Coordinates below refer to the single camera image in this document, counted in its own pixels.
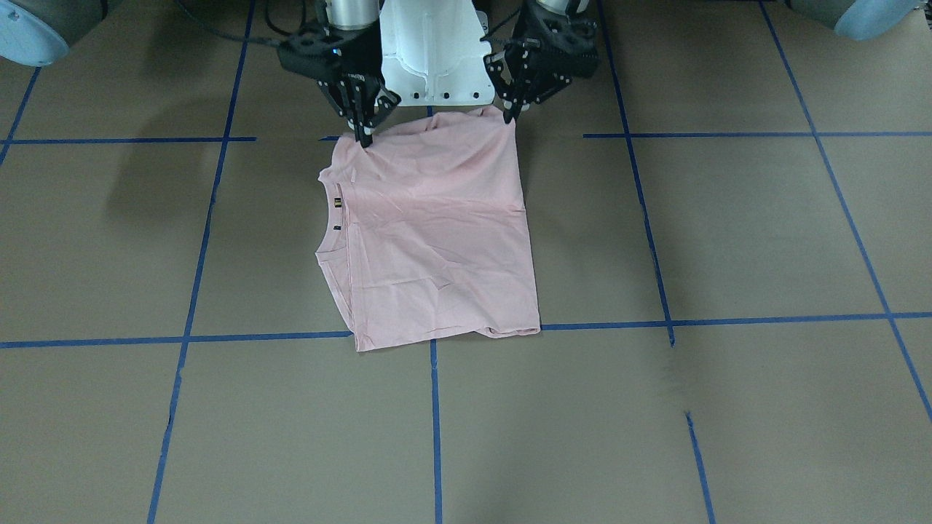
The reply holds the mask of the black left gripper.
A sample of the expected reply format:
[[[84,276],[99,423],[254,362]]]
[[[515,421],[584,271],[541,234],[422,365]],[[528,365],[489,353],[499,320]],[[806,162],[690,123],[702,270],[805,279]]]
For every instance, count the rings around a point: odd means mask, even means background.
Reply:
[[[504,123],[596,72],[597,24],[586,10],[587,4],[522,4],[510,43],[483,57]]]

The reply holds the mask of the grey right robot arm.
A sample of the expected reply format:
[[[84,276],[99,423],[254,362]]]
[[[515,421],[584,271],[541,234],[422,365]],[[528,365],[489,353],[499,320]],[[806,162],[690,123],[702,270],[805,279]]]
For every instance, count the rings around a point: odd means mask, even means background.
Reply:
[[[362,147],[371,145],[375,129],[400,104],[382,73],[379,1],[302,1],[300,23],[292,32],[273,23],[265,9],[266,26],[274,33],[266,39],[224,32],[197,17],[186,2],[176,6],[212,36],[275,49],[284,70],[317,84]],[[4,1],[2,57],[24,66],[48,66],[116,7],[116,1]]]

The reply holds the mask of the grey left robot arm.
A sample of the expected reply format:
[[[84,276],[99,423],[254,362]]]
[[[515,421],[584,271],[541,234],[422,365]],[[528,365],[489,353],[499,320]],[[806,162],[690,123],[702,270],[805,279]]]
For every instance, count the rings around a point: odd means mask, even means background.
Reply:
[[[928,1],[783,1],[790,11],[853,41],[888,32]],[[505,20],[485,30],[482,42],[497,50],[483,57],[487,76],[504,109],[504,122],[519,119],[599,68],[597,22],[587,1],[523,1]]]

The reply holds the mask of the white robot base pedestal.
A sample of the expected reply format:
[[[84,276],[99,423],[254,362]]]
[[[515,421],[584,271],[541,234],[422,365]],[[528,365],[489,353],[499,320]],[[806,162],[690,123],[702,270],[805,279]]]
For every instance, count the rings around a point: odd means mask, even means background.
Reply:
[[[475,3],[386,1],[379,22],[385,86],[400,96],[400,106],[493,103],[487,19]]]

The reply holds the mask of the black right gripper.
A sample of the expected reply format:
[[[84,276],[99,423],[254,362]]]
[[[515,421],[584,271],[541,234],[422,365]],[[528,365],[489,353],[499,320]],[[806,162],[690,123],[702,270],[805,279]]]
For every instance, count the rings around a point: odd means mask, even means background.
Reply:
[[[378,25],[359,30],[306,25],[277,47],[284,70],[311,79],[337,115],[352,129],[360,147],[400,104],[382,76],[382,32]]]

